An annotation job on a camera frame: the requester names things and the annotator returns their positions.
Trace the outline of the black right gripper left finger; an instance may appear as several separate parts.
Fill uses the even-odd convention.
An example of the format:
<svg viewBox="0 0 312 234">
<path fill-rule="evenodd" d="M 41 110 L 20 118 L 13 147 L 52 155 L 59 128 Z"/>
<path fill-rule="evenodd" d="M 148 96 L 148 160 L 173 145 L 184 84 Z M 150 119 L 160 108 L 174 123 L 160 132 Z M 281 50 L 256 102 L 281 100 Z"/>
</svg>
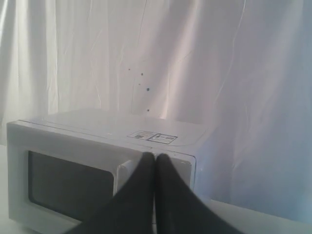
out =
<svg viewBox="0 0 312 234">
<path fill-rule="evenodd" d="M 155 156 L 144 152 L 122 188 L 67 234 L 152 234 Z"/>
</svg>

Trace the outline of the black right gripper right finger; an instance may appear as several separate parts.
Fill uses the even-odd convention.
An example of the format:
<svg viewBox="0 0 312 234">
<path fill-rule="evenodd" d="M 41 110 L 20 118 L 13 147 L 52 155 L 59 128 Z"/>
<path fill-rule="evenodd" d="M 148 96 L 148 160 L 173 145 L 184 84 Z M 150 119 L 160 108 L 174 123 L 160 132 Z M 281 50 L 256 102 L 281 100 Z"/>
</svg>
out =
<svg viewBox="0 0 312 234">
<path fill-rule="evenodd" d="M 242 233 L 199 200 L 167 154 L 156 158 L 155 209 L 158 234 Z"/>
</svg>

